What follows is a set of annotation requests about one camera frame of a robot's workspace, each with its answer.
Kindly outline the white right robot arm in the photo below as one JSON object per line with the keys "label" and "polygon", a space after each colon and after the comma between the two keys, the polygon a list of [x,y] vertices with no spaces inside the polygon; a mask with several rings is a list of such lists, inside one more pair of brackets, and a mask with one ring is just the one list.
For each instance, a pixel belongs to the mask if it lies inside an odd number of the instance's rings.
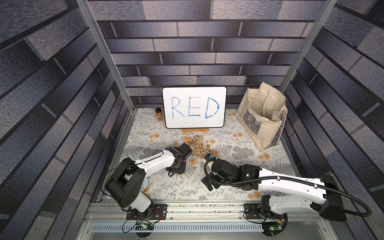
{"label": "white right robot arm", "polygon": [[231,186],[244,191],[274,191],[283,197],[265,195],[261,198],[258,213],[271,218],[294,212],[318,213],[330,221],[347,220],[339,188],[334,177],[300,178],[278,174],[254,165],[239,167],[208,154],[205,156],[202,179],[209,191]]}

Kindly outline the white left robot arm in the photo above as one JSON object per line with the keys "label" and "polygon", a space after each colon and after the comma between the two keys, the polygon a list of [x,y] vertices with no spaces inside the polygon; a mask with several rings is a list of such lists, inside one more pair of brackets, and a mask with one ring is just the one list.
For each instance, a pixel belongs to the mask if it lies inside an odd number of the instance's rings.
{"label": "white left robot arm", "polygon": [[107,191],[123,210],[131,208],[140,214],[151,214],[153,201],[141,191],[145,179],[160,170],[166,170],[169,176],[183,174],[186,160],[191,154],[191,147],[183,143],[179,147],[158,150],[141,160],[125,158],[117,167],[111,169],[112,174],[103,190]]}

